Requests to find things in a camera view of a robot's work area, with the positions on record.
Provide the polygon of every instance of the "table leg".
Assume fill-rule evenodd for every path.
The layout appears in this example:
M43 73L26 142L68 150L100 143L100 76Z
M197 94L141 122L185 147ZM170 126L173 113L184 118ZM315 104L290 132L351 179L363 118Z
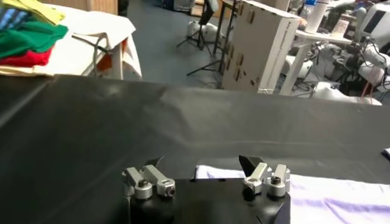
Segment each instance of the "table leg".
M290 71L286 75L286 80L280 90L280 95L290 96L291 90L298 78L299 72L302 68L303 62L307 56L307 53L311 49L311 42L305 42L303 45L299 46L299 51L295 57L294 63L292 64Z
M114 54L111 55L111 60L112 78L123 80L123 50L121 43L114 48Z
M215 42L214 42L213 57L215 57L215 53L217 53L218 41L219 41L219 36L221 33L222 22L223 22L224 17L225 17L225 9L226 9L226 5L224 3L222 3L221 14L219 15L217 36L215 37Z

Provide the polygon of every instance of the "striped cloth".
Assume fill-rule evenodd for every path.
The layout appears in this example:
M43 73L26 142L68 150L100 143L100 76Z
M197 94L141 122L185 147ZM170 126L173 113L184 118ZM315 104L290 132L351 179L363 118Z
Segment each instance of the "striped cloth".
M0 7L0 32L17 28L30 17L30 13L20 9Z

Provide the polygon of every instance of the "black bag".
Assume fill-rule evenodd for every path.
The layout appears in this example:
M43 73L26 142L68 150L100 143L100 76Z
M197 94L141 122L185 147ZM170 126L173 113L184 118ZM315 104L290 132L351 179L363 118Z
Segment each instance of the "black bag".
M163 0L163 9L173 10L175 0Z
M127 16L129 0L118 0L118 15Z

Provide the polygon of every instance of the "black cloth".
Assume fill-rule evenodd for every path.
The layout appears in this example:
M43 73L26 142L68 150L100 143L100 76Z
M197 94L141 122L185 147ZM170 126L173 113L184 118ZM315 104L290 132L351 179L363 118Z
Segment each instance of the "black cloth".
M122 223L121 171L158 156L171 178L250 155L294 174L390 184L380 154L389 107L65 75L9 80L0 78L1 114L36 93L0 127L0 223Z

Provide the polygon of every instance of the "white cloth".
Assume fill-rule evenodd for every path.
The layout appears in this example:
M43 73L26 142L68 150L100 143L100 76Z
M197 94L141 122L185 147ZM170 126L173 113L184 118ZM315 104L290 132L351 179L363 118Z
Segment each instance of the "white cloth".
M123 51L123 62L139 78L142 78L141 66L132 38L135 27L128 18L105 12L87 12L60 5L48 4L48 6L64 12L66 17L61 21L61 24L67 26L69 32L77 34L81 38L84 38L85 35L98 37L106 34L109 49L113 49L122 41L127 40L126 48Z
M241 170L197 166L197 179L244 178ZM390 223L390 186L290 176L291 224Z
M77 33L84 40L94 44L98 36L105 33L107 39L104 38L99 43L102 47L108 46L109 49L113 49L122 41L127 40L122 55L124 69L128 68L142 78L138 54L132 38L135 28L129 19L104 12L86 12L65 6L47 5L66 14L60 24L69 29L65 37L55 43L48 64L36 65L32 68L0 66L1 74L12 76L82 75L91 66L94 47L72 38L72 35Z

